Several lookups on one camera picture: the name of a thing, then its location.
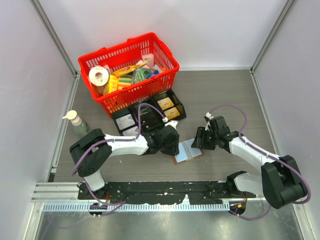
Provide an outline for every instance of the white wall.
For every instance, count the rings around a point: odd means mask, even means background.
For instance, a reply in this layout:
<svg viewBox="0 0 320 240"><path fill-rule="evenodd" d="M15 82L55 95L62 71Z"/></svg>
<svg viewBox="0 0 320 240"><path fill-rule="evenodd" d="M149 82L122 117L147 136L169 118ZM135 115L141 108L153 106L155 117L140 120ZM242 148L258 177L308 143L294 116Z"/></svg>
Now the white wall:
<svg viewBox="0 0 320 240"><path fill-rule="evenodd" d="M155 32L181 68L250 68L286 0L40 0L73 65Z"/></svg>
<svg viewBox="0 0 320 240"><path fill-rule="evenodd" d="M257 69L276 142L310 184L307 205L320 226L320 1L298 0Z"/></svg>
<svg viewBox="0 0 320 240"><path fill-rule="evenodd" d="M0 29L0 239L21 240L73 77L29 1L2 1Z"/></svg>

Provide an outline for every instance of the robotic arm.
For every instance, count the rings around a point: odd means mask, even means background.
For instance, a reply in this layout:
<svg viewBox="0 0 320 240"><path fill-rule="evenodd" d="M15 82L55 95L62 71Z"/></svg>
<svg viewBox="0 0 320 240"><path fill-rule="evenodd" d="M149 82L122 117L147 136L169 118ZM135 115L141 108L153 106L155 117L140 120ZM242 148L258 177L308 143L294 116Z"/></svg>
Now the robotic arm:
<svg viewBox="0 0 320 240"><path fill-rule="evenodd" d="M142 133L137 139L135 136L111 136L103 134L101 129L94 129L73 144L69 151L74 164L77 164L93 144L108 140L89 151L78 167L79 176L83 177L90 189L95 192L106 184L100 167L109 157L126 154L149 155L158 151L166 155L179 154L177 124L178 121L170 121L161 130Z"/></svg>
<svg viewBox="0 0 320 240"><path fill-rule="evenodd" d="M278 158L293 167L299 173L295 159L289 155L280 157L273 153L267 156L254 150L251 146L264 149L250 142L245 136L239 137L238 131L230 131L222 116L212 117L209 113L205 116L206 127L198 127L192 143L192 148L215 150L216 146L228 153L237 155L260 171L261 176L251 175L239 171L227 177L228 188L231 192L250 192L265 197L275 209L301 199L307 195L307 189L301 179L290 169L279 162L270 159Z"/></svg>

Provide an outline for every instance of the gray floor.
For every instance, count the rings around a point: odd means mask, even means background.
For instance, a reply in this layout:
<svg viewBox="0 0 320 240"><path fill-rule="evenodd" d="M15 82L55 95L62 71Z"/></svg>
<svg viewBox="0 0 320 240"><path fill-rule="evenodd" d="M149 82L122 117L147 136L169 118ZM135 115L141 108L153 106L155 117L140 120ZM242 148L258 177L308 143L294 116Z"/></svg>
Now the gray floor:
<svg viewBox="0 0 320 240"><path fill-rule="evenodd" d="M263 201L248 201L245 215L261 216ZM86 219L87 212L44 212L36 240L302 240L292 205L247 221L226 211L117 212ZM48 225L49 220L55 226Z"/></svg>
<svg viewBox="0 0 320 240"><path fill-rule="evenodd" d="M204 126L204 115L213 107L230 103L242 107L248 115L244 134L252 142L273 152L273 146L248 70L181 71L175 78L173 90L184 104L187 117L179 122L180 141L195 137L197 127ZM89 90L80 80L73 109L85 118L92 129L101 128L104 133L119 135L114 122L104 109L92 99ZM232 131L239 130L244 122L240 112L230 107L216 111L222 115ZM74 163L69 147L78 140L71 124L68 125L58 163L55 182L78 182L71 177ZM124 155L109 158L101 168L106 181L198 181L225 180L234 172L257 171L241 158L224 150L204 151L204 156L174 165L172 158L156 155Z"/></svg>

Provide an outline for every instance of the transparent bottle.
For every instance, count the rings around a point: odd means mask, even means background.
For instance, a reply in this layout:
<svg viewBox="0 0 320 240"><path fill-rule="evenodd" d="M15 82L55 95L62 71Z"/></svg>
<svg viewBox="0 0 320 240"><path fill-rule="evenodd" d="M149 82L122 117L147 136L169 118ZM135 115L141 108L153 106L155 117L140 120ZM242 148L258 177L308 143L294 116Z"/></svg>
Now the transparent bottle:
<svg viewBox="0 0 320 240"><path fill-rule="evenodd" d="M75 110L68 111L62 119L70 120L74 132L78 134L80 138L83 138L91 131L88 123L79 117Z"/></svg>

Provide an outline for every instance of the red plastic basket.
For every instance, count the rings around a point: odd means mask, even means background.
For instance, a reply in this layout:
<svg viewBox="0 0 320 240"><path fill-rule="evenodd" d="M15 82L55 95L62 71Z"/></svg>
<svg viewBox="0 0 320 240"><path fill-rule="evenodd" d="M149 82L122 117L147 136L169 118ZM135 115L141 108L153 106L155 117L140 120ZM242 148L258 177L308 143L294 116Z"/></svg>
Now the red plastic basket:
<svg viewBox="0 0 320 240"><path fill-rule="evenodd" d="M129 65L135 65L144 54L154 55L154 64L165 71L150 79L136 83L122 90L107 95L101 95L89 80L89 71L96 65L108 65L112 71ZM85 85L89 88L92 98L111 114L132 104L150 98L172 88L179 64L174 59L169 48L153 32L129 38L126 42L79 57L81 75Z"/></svg>

